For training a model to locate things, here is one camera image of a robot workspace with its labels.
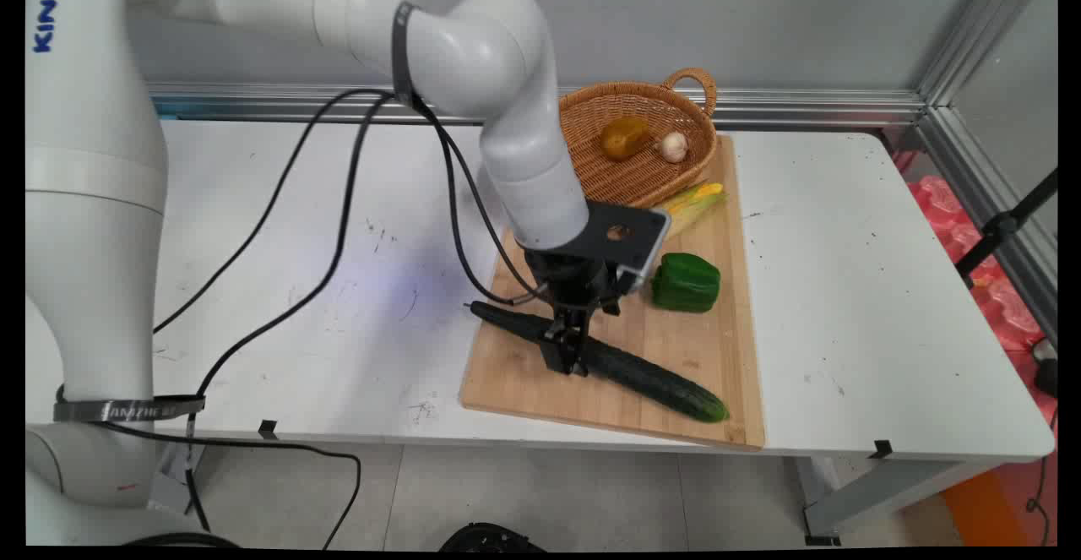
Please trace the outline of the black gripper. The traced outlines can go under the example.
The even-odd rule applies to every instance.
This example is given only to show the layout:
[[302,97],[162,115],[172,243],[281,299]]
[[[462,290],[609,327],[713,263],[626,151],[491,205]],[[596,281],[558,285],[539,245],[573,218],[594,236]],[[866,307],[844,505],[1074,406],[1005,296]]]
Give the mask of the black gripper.
[[584,364],[583,354],[589,336],[588,309],[599,309],[615,317],[620,314],[619,264],[529,249],[524,251],[524,262],[536,280],[540,298],[553,306],[583,309],[553,314],[552,321],[543,325],[540,354],[544,363],[553,372],[572,372],[587,377],[589,370]]

